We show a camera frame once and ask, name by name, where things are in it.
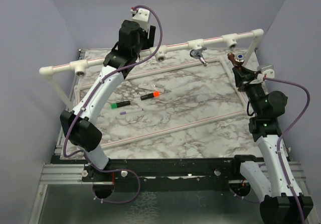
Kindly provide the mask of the brown faucet chrome knob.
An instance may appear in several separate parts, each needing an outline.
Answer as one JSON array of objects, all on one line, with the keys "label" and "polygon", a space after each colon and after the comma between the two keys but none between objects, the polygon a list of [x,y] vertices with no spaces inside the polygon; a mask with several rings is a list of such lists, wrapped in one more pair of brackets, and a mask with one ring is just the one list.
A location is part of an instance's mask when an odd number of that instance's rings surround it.
[{"label": "brown faucet chrome knob", "polygon": [[227,58],[232,63],[233,68],[239,70],[242,69],[243,64],[245,62],[245,57],[243,54],[228,53]]}]

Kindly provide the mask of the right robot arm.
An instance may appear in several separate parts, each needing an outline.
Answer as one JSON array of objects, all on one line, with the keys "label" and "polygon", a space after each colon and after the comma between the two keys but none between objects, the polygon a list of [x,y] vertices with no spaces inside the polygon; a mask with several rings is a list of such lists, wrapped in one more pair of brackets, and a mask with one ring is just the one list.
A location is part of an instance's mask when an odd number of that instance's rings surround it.
[{"label": "right robot arm", "polygon": [[284,132],[278,117],[285,113],[287,96],[281,91],[266,94],[262,84],[274,80],[273,69],[253,71],[240,66],[232,68],[235,85],[246,93],[253,109],[249,119],[249,132],[258,146],[268,176],[258,163],[250,158],[236,156],[230,167],[235,179],[245,178],[260,202],[260,215],[264,223],[304,223],[313,208],[310,196],[305,196],[290,169],[283,146]]}]

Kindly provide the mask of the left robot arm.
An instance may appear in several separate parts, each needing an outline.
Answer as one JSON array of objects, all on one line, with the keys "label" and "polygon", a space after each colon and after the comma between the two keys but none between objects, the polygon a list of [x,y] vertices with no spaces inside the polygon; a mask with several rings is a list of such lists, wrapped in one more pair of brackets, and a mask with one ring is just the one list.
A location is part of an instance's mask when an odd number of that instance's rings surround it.
[{"label": "left robot arm", "polygon": [[95,166],[93,175],[100,181],[110,177],[106,156],[100,141],[102,133],[95,127],[99,114],[115,89],[133,69],[141,50],[153,46],[155,26],[148,20],[125,20],[118,41],[106,55],[98,78],[83,100],[71,111],[63,111],[60,121],[65,142],[71,142]]}]

